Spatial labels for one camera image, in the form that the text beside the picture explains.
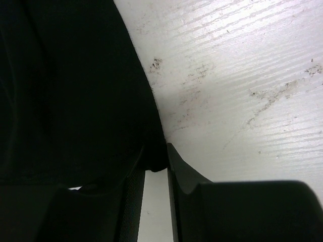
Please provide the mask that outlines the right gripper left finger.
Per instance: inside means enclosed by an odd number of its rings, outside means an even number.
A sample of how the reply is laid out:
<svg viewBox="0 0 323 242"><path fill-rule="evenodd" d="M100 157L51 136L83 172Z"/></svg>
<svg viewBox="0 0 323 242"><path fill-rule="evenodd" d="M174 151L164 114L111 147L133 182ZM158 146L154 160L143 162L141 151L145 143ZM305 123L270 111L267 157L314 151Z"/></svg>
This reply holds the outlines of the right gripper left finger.
<svg viewBox="0 0 323 242"><path fill-rule="evenodd" d="M137 241L144 152L77 190L1 185L1 241Z"/></svg>

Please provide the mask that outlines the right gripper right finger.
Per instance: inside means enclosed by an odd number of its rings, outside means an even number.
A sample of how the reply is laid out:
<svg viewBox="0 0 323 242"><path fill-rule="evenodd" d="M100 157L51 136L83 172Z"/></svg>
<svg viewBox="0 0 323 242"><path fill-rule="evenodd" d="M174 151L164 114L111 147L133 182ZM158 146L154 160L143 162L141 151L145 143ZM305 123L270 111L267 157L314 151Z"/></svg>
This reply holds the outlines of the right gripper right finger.
<svg viewBox="0 0 323 242"><path fill-rule="evenodd" d="M322 207L307 184L214 183L167 150L174 241L322 241Z"/></svg>

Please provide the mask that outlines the black tank top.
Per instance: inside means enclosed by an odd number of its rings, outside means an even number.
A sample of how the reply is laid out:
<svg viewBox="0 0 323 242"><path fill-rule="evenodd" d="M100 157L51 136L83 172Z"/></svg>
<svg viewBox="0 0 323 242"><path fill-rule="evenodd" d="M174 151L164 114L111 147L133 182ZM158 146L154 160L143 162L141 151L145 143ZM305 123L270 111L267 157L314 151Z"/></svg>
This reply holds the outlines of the black tank top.
<svg viewBox="0 0 323 242"><path fill-rule="evenodd" d="M113 1L1 1L1 183L89 183L143 152L167 166L155 99Z"/></svg>

